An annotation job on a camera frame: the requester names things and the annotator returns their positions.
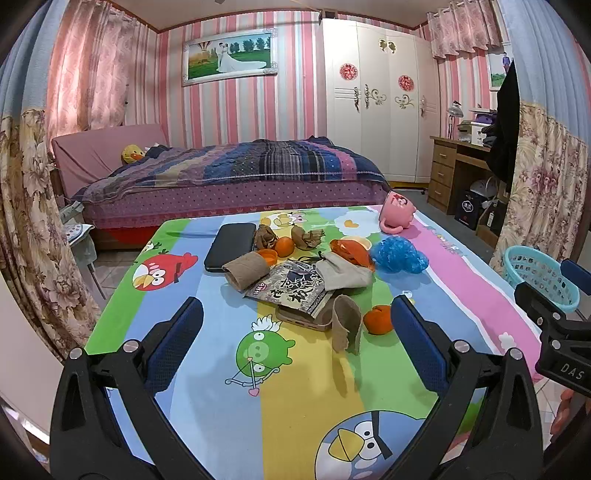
black jacket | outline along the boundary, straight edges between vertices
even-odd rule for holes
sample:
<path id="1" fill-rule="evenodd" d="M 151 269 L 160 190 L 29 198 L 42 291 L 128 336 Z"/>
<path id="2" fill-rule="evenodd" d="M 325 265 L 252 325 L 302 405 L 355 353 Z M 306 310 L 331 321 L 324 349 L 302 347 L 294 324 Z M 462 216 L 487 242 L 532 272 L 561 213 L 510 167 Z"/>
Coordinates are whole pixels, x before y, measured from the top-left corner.
<path id="1" fill-rule="evenodd" d="M 498 114 L 493 133 L 496 135 L 496 141 L 486 159 L 486 164 L 500 180 L 507 184 L 507 192 L 510 192 L 519 138 L 519 87 L 514 63 L 511 63 L 507 77 L 497 94 L 497 101 Z"/>

gray carpet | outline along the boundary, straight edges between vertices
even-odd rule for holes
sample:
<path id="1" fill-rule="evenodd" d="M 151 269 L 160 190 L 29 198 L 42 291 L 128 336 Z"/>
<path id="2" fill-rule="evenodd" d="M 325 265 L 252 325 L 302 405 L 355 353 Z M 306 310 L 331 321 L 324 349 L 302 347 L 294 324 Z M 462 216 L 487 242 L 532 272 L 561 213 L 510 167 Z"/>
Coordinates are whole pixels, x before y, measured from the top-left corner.
<path id="1" fill-rule="evenodd" d="M 456 221 L 453 215 L 446 215 L 440 209 L 427 203 L 427 193 L 423 195 L 421 190 L 396 189 L 400 195 L 404 195 L 425 216 L 447 230 L 452 236 L 478 255 L 485 263 L 491 261 L 493 249 L 476 236 L 474 230 Z"/>

plaid quilt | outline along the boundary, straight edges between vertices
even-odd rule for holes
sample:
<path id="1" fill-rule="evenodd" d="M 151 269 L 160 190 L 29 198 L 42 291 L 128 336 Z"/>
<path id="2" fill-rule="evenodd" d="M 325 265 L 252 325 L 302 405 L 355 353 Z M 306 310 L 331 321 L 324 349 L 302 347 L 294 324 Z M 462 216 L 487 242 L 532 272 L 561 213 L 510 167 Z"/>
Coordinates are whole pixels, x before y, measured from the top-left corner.
<path id="1" fill-rule="evenodd" d="M 386 179 L 373 162 L 326 137 L 256 140 L 199 149 L 173 148 L 158 158 L 125 165 L 79 190 L 74 200 L 99 203 L 151 189 L 267 181 L 376 181 Z"/>

smartphone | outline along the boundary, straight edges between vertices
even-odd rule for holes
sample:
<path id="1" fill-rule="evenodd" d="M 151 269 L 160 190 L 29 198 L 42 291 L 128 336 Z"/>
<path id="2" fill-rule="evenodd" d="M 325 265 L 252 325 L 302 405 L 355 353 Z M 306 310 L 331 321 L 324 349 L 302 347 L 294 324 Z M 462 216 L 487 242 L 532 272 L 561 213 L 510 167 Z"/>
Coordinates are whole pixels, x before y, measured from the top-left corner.
<path id="1" fill-rule="evenodd" d="M 222 225 L 205 257 L 205 270 L 223 272 L 222 266 L 252 251 L 255 241 L 254 223 L 228 223 Z"/>

pink striped wallpaper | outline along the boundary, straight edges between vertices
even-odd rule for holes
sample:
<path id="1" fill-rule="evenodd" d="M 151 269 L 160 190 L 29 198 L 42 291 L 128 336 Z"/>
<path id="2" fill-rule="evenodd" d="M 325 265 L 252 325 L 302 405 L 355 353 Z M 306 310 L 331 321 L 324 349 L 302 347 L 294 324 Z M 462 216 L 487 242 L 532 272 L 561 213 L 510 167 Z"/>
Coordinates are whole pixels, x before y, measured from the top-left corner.
<path id="1" fill-rule="evenodd" d="M 447 136 L 447 109 L 454 100 L 462 104 L 464 119 L 473 120 L 470 108 L 496 108 L 496 92 L 491 92 L 486 52 L 462 53 L 438 60 L 441 90 L 441 136 Z"/>
<path id="2" fill-rule="evenodd" d="M 182 87 L 185 41 L 264 27 L 278 31 L 276 76 Z M 160 35 L 144 32 L 144 28 L 134 47 L 136 63 L 129 88 L 127 124 L 159 122 L 170 145 L 188 148 L 326 134 L 317 13 L 233 15 L 195 22 Z"/>
<path id="3" fill-rule="evenodd" d="M 129 72 L 125 124 L 157 124 L 158 111 L 158 34 L 143 24 L 136 27 L 132 45 L 133 64 Z"/>

